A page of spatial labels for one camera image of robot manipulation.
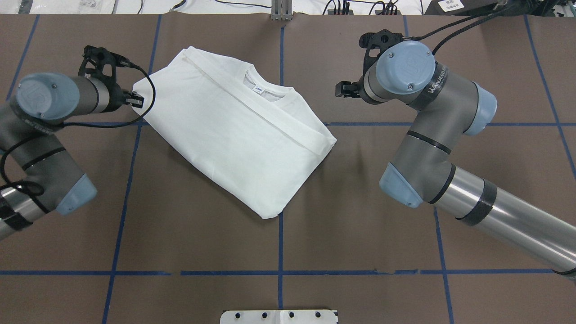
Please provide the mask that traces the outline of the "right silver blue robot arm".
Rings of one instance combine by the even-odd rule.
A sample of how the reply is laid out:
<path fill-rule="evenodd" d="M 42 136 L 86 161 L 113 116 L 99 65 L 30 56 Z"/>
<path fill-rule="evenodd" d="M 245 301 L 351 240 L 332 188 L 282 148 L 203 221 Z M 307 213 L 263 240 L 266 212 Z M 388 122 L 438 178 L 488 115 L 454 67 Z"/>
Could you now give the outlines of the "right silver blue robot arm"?
<path fill-rule="evenodd" d="M 575 227 L 451 163 L 463 135 L 493 119 L 497 100 L 478 83 L 451 72 L 423 43 L 363 35 L 363 74 L 341 81 L 337 97 L 369 104 L 399 100 L 416 118 L 387 164 L 380 187 L 411 208 L 429 203 L 460 223 L 515 246 L 566 279 L 575 279 Z"/>

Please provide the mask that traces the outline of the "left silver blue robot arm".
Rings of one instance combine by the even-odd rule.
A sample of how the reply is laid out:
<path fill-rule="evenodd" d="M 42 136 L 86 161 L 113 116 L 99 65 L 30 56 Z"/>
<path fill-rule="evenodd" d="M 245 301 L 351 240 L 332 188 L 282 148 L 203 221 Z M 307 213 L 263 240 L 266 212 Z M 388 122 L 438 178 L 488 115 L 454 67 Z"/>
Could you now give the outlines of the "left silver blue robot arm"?
<path fill-rule="evenodd" d="M 145 97 L 95 75 L 38 72 L 25 76 L 1 106 L 1 238 L 51 212 L 68 215 L 98 191 L 56 137 L 76 116 L 144 106 Z"/>

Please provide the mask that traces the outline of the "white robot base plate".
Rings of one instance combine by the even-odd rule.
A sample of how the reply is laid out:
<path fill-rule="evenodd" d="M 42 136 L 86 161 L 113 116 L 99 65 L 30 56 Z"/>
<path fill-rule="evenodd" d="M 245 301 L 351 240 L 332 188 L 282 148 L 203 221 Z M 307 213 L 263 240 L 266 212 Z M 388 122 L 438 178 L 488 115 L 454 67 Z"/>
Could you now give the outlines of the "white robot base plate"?
<path fill-rule="evenodd" d="M 338 324 L 336 310 L 230 310 L 220 317 L 220 324 Z"/>

